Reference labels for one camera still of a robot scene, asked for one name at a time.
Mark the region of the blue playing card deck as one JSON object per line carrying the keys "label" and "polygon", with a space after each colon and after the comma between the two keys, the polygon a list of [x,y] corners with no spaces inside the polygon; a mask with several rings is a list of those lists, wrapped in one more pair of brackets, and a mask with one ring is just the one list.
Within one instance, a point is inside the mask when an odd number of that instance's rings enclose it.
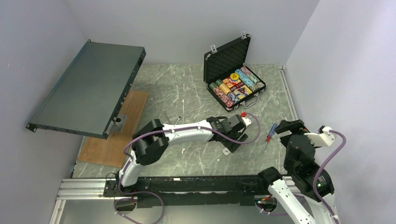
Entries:
{"label": "blue playing card deck", "polygon": [[238,99],[244,99],[245,97],[249,96],[252,91],[246,86],[239,86],[233,90],[233,93],[238,97]]}

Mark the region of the red black triangular button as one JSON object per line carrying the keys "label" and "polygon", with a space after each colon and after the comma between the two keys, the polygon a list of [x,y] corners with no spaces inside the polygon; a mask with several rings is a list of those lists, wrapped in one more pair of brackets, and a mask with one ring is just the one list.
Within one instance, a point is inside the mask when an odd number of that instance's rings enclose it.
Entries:
{"label": "red black triangular button", "polygon": [[245,86],[242,86],[240,88],[237,88],[234,90],[234,93],[239,97],[239,98],[243,98],[247,95],[249,95],[249,90],[246,90]]}

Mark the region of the black poker set case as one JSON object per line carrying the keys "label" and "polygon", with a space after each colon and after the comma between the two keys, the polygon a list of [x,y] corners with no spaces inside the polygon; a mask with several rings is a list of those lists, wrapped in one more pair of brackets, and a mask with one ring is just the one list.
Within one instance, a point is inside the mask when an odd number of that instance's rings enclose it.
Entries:
{"label": "black poker set case", "polygon": [[227,112],[240,105],[249,108],[267,88],[245,65],[250,41],[251,35],[242,31],[237,39],[219,47],[211,45],[211,50],[204,54],[204,83]]}

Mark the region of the yellow round blind button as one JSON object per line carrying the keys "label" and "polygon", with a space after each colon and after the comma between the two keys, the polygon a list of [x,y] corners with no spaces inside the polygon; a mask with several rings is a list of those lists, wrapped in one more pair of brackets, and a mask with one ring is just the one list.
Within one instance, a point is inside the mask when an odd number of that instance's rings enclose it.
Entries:
{"label": "yellow round blind button", "polygon": [[239,81],[239,75],[238,75],[237,73],[232,73],[232,74],[230,75],[230,79],[231,79],[233,82],[238,82],[238,81]]}

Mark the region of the white poker chip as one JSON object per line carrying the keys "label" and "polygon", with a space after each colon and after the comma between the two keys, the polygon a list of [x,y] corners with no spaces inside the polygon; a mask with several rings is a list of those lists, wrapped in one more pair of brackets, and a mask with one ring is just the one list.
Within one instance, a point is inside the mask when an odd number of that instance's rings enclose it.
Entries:
{"label": "white poker chip", "polygon": [[227,149],[227,148],[224,148],[223,150],[222,150],[222,153],[223,153],[223,155],[229,155],[229,154],[231,154],[231,152]]}

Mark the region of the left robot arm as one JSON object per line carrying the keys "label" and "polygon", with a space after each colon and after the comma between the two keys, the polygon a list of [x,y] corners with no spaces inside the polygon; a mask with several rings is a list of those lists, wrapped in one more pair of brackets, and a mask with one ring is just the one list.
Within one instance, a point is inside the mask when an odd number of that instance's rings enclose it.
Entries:
{"label": "left robot arm", "polygon": [[227,117],[208,117],[189,124],[168,125],[154,119],[133,137],[124,149],[128,157],[118,172],[116,190],[122,196],[130,195],[144,168],[157,162],[165,150],[173,145],[190,142],[220,142],[234,152],[247,139],[244,133],[252,121],[239,114]]}

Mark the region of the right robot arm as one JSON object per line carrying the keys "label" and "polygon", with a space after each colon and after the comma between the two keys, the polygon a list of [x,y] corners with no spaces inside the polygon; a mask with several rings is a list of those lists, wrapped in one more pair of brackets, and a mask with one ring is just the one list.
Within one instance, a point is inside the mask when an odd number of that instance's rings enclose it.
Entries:
{"label": "right robot arm", "polygon": [[317,148],[331,146],[338,132],[328,126],[321,126],[317,133],[312,133],[300,119],[282,120],[274,131],[276,134],[290,132],[280,138],[286,149],[283,166],[308,203],[311,212],[300,203],[291,192],[285,178],[274,167],[258,174],[259,191],[264,194],[269,193],[276,199],[296,224],[339,224],[335,189],[330,175],[325,171],[325,166],[344,147],[346,138],[342,139],[341,145],[322,165],[318,165],[315,161]]}

